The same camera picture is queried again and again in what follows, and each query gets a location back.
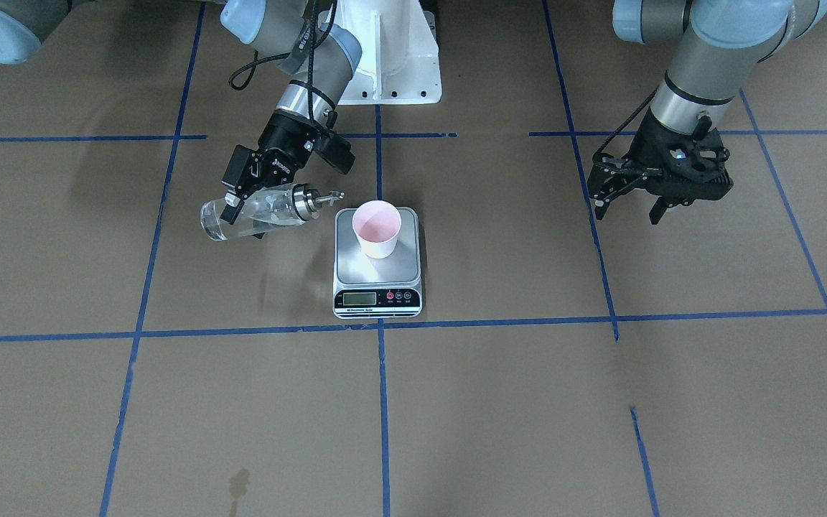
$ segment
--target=bottle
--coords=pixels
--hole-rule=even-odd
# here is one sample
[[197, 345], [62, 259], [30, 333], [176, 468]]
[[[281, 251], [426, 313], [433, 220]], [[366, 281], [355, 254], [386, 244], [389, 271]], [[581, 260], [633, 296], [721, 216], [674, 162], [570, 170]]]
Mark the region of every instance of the bottle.
[[336, 200], [344, 199], [344, 195], [343, 192], [332, 190], [322, 196], [311, 185], [286, 183], [257, 190], [244, 200], [244, 206], [234, 225], [220, 219], [227, 204], [225, 197], [204, 204], [203, 209], [200, 209], [200, 222], [203, 230], [213, 240], [255, 236], [257, 233], [304, 225], [309, 220], [318, 219], [318, 210], [325, 203], [333, 206]]

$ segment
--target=digital scale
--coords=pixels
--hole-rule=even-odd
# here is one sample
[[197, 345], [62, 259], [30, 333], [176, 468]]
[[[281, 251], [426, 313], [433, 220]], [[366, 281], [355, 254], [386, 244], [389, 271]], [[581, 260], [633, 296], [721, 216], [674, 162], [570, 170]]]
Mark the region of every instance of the digital scale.
[[399, 207], [401, 233], [394, 252], [368, 258], [353, 233], [355, 208], [337, 213], [334, 242], [336, 317], [415, 317], [423, 310], [420, 229], [416, 213]]

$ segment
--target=scale platform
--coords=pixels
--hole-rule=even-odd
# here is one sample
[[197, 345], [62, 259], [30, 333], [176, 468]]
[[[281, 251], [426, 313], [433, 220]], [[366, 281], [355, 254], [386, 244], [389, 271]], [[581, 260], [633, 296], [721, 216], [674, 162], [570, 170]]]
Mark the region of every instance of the scale platform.
[[337, 213], [334, 244], [336, 317], [415, 317], [423, 310], [420, 229], [416, 213], [399, 207], [401, 233], [394, 252], [368, 258], [353, 233], [355, 208]]

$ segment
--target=cup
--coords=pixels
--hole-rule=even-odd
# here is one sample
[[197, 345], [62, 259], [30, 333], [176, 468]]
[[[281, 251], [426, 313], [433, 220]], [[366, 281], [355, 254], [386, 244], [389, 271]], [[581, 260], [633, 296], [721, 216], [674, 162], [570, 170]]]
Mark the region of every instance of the cup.
[[389, 202], [365, 202], [353, 213], [353, 233], [365, 255], [384, 259], [398, 244], [401, 213]]

